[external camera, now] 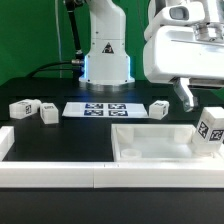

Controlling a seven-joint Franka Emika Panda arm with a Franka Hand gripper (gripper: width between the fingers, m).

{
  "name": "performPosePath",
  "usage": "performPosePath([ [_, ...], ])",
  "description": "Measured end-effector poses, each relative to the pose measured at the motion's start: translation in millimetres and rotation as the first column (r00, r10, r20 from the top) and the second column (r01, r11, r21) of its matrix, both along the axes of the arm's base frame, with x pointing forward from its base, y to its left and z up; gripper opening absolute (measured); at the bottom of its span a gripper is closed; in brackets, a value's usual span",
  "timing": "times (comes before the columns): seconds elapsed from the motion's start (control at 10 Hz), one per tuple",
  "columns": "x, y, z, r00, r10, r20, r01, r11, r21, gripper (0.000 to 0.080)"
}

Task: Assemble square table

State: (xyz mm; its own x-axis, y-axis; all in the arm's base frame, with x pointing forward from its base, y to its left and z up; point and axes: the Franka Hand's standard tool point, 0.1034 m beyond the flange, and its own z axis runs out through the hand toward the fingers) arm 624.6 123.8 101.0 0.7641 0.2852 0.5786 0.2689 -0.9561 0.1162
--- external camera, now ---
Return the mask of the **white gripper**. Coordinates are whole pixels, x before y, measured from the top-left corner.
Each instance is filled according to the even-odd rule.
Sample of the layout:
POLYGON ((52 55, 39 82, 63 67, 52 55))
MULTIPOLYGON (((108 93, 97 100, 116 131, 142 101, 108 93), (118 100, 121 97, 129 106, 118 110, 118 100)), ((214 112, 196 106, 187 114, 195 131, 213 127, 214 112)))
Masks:
POLYGON ((224 87, 224 44, 197 41, 190 27, 163 26, 143 49, 143 68, 152 83, 171 84, 185 112, 198 106, 189 85, 224 87))

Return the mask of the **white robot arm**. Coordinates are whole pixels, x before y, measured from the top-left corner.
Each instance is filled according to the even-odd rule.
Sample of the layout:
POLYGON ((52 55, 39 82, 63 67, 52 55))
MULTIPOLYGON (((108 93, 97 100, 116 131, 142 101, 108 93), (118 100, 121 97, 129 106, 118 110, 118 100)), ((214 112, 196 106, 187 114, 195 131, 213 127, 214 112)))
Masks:
MULTIPOLYGON (((132 85, 124 11, 112 0, 87 4, 91 48, 80 84, 98 91, 132 85)), ((151 0, 144 39, 145 77, 171 84, 185 111, 197 105, 191 88, 224 87, 224 0, 151 0)))

